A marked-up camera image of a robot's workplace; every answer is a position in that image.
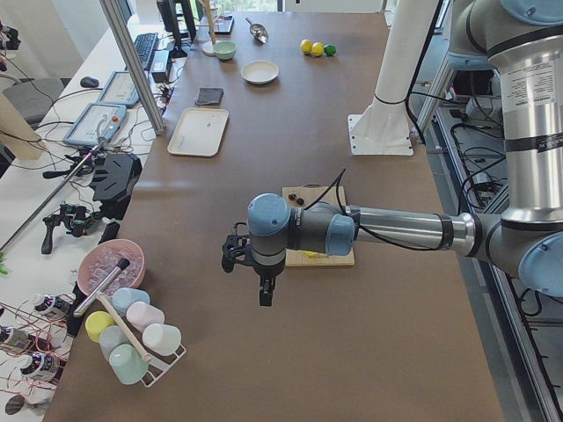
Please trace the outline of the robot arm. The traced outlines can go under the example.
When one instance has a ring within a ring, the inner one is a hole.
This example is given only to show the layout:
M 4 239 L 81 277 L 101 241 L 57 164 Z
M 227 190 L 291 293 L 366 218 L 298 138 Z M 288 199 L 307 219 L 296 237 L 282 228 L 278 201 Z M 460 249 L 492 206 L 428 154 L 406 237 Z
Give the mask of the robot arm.
M 456 251 L 546 295 L 562 294 L 562 4 L 457 1 L 450 55 L 484 57 L 501 75 L 508 207 L 498 215 L 409 213 L 325 203 L 291 207 L 273 193 L 249 204 L 245 262 L 274 297 L 289 250 L 345 256 L 354 241 Z

